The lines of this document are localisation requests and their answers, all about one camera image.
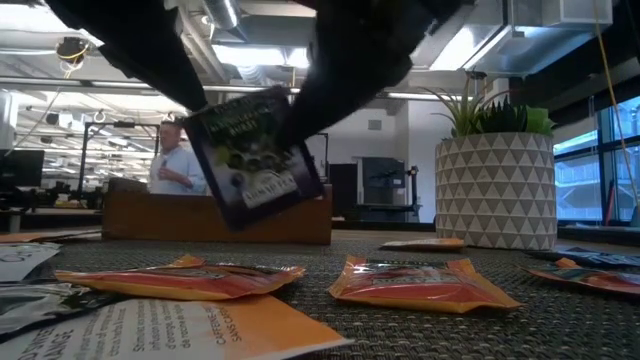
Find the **ceiling light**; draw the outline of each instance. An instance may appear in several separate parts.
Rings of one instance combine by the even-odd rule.
[[[279,48],[213,45],[220,62],[235,66],[284,65]]]
[[[307,49],[294,49],[287,58],[287,65],[306,69],[309,67],[309,59],[307,58]]]
[[[128,146],[129,142],[127,140],[124,139],[120,139],[117,137],[110,137],[107,139],[108,142],[116,144],[116,145],[120,145],[120,146]]]
[[[439,98],[433,94],[415,94],[415,93],[402,93],[402,92],[388,92],[386,94],[390,99],[439,101]],[[453,99],[455,101],[459,101],[461,97],[453,96]]]
[[[429,70],[458,70],[473,55],[473,33],[466,27],[460,29],[449,41]]]

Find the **potted plant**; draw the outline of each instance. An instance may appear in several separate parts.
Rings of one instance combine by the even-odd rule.
[[[447,106],[452,138],[436,148],[436,231],[470,246],[546,250],[557,237],[553,141],[545,109],[460,99]]]

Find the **ceiling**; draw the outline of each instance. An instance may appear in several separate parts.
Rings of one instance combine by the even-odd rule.
[[[256,68],[261,74],[260,81],[267,82],[263,85],[281,83],[299,86],[306,76],[307,64],[303,51],[313,33],[314,11],[286,0],[237,1],[242,13],[240,25],[236,30],[224,31],[212,30],[211,21],[206,16],[201,0],[165,0],[165,7],[178,6],[180,9],[179,18],[183,29],[181,39],[201,82],[205,85],[220,84],[220,79],[224,79],[225,83],[246,83],[249,80],[241,71],[244,67],[225,62],[260,58],[262,60],[258,62],[264,65],[258,64]],[[27,7],[3,2],[7,1],[0,0],[0,14],[3,14],[0,16],[0,76],[60,79],[64,76],[66,68],[61,68],[55,47],[61,38],[79,36],[99,44],[99,40],[92,38],[90,34],[67,28],[44,6]],[[429,87],[460,93],[465,82],[464,72],[447,69],[434,71],[439,57],[442,57],[441,62],[448,63],[451,61],[446,61],[446,54],[453,56],[453,59],[464,58],[465,60],[455,67],[457,69],[469,63],[466,59],[486,50],[489,43],[496,42],[497,36],[505,33],[505,29],[516,29],[516,25],[525,29],[526,26],[527,29],[533,29],[533,33],[529,34],[535,35],[541,32],[539,29],[551,26],[544,23],[541,9],[531,8],[531,4],[540,4],[540,0],[514,0],[512,3],[515,4],[515,11],[511,12],[511,15],[503,13],[502,0],[476,0],[474,6],[461,10],[445,23],[438,33],[427,37],[416,49],[412,55],[415,66],[396,89],[415,92],[420,87]],[[513,28],[506,26],[508,23],[505,23],[505,17],[509,19],[508,23],[514,25]],[[585,35],[584,29],[576,27],[567,30],[565,26],[553,26],[554,31],[542,31],[550,34],[546,41],[551,39],[555,43],[566,43],[563,43],[564,47],[556,46],[553,54],[545,57],[547,63],[553,62],[554,58],[561,57],[581,41],[590,38]],[[464,37],[461,33],[470,36],[466,39],[468,43],[456,43]],[[487,72],[489,81],[499,76],[526,75],[536,68],[537,64],[529,62],[526,69],[521,68],[522,66],[510,67],[509,64],[513,63],[513,56],[531,58],[531,52],[539,51],[540,46],[544,45],[538,42],[535,36],[527,39],[526,46],[519,47],[518,40],[514,40],[513,34],[509,31],[508,36],[498,39],[499,44],[495,49],[489,49],[480,59],[476,59],[478,70]],[[253,52],[246,52],[247,49],[252,49]],[[245,52],[238,55],[234,51]],[[93,48],[88,52],[82,67],[71,74],[71,79],[136,81],[126,78]],[[29,90],[7,90],[14,93],[21,104],[16,128],[17,138],[20,140],[42,117],[43,111],[55,97],[55,91],[37,87],[31,87]],[[401,100],[377,99],[368,107],[386,109],[387,114],[394,116],[402,104]],[[127,94],[64,92],[55,99],[52,111],[70,113],[76,121],[92,121],[96,114],[101,113],[106,115],[107,122],[121,120],[147,125],[157,125],[172,114],[186,114],[182,106],[153,91]],[[155,130],[149,129],[148,133],[141,127],[102,129],[103,133],[96,135],[88,144],[89,179],[97,184],[107,176],[144,178],[147,171],[146,163],[153,157],[153,131]],[[79,151],[82,147],[82,125],[69,129],[42,124],[34,134],[20,146],[47,149],[50,165],[46,167],[49,169],[47,175],[77,178]],[[43,136],[52,136],[51,144],[44,144],[41,141]],[[114,144],[113,139],[123,136],[130,138],[126,140],[126,145]]]

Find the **white geometric planter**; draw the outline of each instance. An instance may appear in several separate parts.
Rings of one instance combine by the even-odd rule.
[[[469,246],[552,249],[557,238],[553,141],[491,133],[436,147],[436,232]]]

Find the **building outside window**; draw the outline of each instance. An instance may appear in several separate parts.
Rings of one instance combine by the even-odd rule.
[[[609,225],[631,220],[636,207],[631,177],[636,186],[640,178],[640,97],[619,109],[621,126],[613,108],[605,109],[596,114],[591,129],[554,145],[558,220],[600,224],[609,219]]]

